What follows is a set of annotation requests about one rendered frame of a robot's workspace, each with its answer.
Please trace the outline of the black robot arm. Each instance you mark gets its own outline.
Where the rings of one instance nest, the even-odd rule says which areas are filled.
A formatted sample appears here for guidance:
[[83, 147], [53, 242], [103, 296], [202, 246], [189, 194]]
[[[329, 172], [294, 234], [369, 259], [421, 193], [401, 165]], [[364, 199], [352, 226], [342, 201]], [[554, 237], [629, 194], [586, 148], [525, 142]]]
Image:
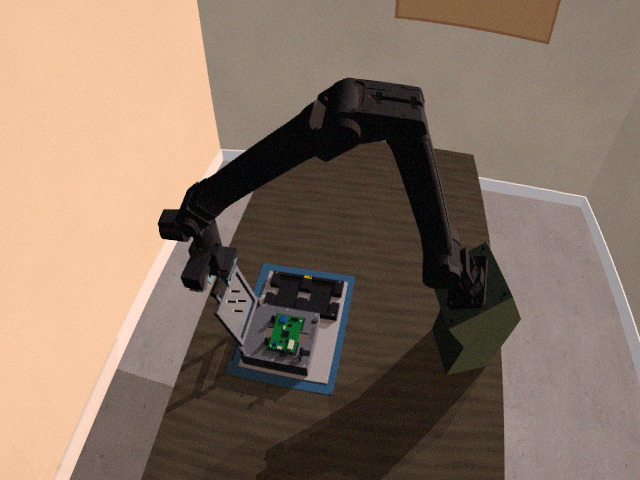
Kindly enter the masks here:
[[359, 144], [386, 141], [422, 236], [424, 285], [449, 288], [451, 310], [483, 308], [488, 261], [461, 249], [459, 233], [451, 227], [424, 103], [420, 87], [342, 79], [289, 122], [193, 184], [180, 208], [163, 209], [157, 223], [162, 239], [188, 242], [193, 237], [181, 275], [184, 287], [206, 291], [209, 266], [221, 270], [221, 242], [208, 251], [196, 246], [209, 249], [219, 241], [215, 218], [231, 204], [308, 159], [328, 162]]

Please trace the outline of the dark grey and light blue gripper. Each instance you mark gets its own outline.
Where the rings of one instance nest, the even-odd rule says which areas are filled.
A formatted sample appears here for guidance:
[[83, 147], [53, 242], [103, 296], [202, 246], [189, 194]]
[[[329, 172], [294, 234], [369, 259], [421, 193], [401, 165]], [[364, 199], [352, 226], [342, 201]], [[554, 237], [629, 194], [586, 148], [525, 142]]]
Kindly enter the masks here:
[[[197, 247], [196, 245], [195, 245], [195, 246], [196, 246], [196, 248], [197, 248], [197, 249], [199, 249], [199, 250], [202, 250], [202, 251], [208, 251], [208, 250], [212, 250], [212, 249], [214, 249], [215, 247], [217, 247], [217, 246], [218, 246], [218, 244], [219, 244], [220, 242], [221, 242], [221, 239], [219, 238], [219, 241], [216, 243], [216, 245], [214, 245], [212, 248], [209, 248], [209, 249], [201, 249], [201, 248]], [[222, 246], [222, 248], [223, 248], [223, 252], [224, 252], [224, 256], [225, 256], [225, 261], [224, 261], [224, 263], [223, 263], [223, 266], [222, 266], [222, 268], [221, 268], [221, 270], [220, 270], [220, 271], [210, 269], [210, 274], [209, 274], [209, 277], [208, 277], [208, 282], [211, 284], [211, 283], [212, 283], [212, 281], [213, 281], [213, 276], [218, 276], [218, 277], [220, 277], [220, 279], [221, 279], [221, 280], [222, 280], [222, 281], [223, 281], [223, 282], [224, 282], [228, 287], [230, 287], [231, 282], [232, 282], [232, 273], [233, 273], [233, 271], [232, 271], [232, 270], [233, 270], [233, 269], [234, 269], [234, 267], [235, 267], [235, 264], [236, 264], [236, 261], [237, 261], [237, 258], [236, 258], [236, 257], [237, 257], [237, 255], [238, 255], [238, 252], [237, 252], [237, 249], [236, 249], [236, 248], [232, 248], [232, 247], [225, 247], [225, 246]], [[231, 269], [232, 269], [232, 270], [231, 270]], [[231, 275], [231, 276], [230, 276], [230, 275]], [[230, 278], [230, 279], [229, 279], [229, 278]], [[227, 281], [228, 281], [228, 283], [227, 283]]]

